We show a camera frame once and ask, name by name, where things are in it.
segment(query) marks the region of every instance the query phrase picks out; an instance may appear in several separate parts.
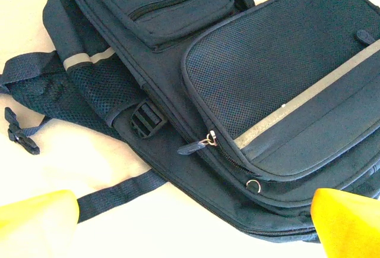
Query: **gray reflective stripe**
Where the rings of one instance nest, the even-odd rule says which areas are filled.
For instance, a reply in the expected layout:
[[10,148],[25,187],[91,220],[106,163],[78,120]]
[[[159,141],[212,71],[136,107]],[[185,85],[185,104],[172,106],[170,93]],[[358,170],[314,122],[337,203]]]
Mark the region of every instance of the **gray reflective stripe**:
[[92,62],[95,64],[100,60],[110,58],[113,54],[115,54],[115,51],[111,47],[105,50],[104,52],[95,54],[93,56],[89,56],[86,53],[79,53],[64,60],[64,67],[67,71],[68,68],[75,66],[79,63]]
[[234,142],[240,149],[243,149],[260,134],[271,128],[274,124],[281,121],[287,115],[291,114],[297,108],[306,103],[308,100],[316,96],[318,93],[326,89],[328,86],[333,84],[339,78],[347,74],[354,67],[356,67],[361,62],[365,61],[378,51],[380,51],[380,40],[376,41],[374,44],[368,46],[366,49],[356,54],[343,65],[339,66],[336,70],[332,71],[324,78],[322,78],[320,81],[317,81],[310,88],[296,96],[290,102],[283,105],[283,107],[274,111],[272,114],[269,114],[269,116],[265,117],[263,120],[261,120],[253,127],[251,127],[249,130],[240,135],[238,138],[236,138]]

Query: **front pocket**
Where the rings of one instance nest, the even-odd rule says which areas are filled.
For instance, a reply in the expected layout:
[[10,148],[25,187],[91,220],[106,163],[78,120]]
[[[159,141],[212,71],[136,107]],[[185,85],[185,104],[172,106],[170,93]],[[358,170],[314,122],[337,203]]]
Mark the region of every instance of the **front pocket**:
[[[380,38],[380,16],[364,0],[345,1],[272,0],[188,49],[185,84],[222,156],[265,179],[295,180],[376,130],[380,106],[363,90],[379,73],[380,43],[362,51],[355,34]],[[374,64],[360,66],[368,58]]]
[[235,0],[103,0],[150,48],[176,41],[221,20]]

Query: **plastic buckle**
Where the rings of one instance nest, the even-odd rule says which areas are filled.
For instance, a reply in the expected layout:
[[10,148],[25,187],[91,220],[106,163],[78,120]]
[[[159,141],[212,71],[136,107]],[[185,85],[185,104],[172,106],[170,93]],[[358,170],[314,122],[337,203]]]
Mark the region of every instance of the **plastic buckle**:
[[30,138],[20,135],[21,128],[15,124],[10,124],[8,128],[8,137],[11,141],[16,142],[23,146],[23,148],[32,155],[38,155],[40,153],[40,148],[37,144]]
[[154,135],[165,123],[167,118],[149,99],[142,101],[131,117],[131,127],[142,139]]

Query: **white surface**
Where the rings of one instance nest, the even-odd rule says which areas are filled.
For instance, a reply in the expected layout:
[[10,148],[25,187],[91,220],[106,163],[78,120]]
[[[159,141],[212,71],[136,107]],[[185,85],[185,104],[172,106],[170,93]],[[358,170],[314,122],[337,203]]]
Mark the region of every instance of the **white surface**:
[[[54,49],[42,24],[45,3],[0,0],[0,71],[13,56]],[[42,119],[0,95],[1,113],[5,106],[16,112],[22,127]],[[7,128],[0,114],[0,205],[60,189],[79,197],[148,170],[126,144],[74,124],[55,120],[36,134],[39,156],[10,142]],[[69,258],[150,256],[325,257],[320,245],[273,244],[244,235],[169,183],[80,224],[68,250]]]

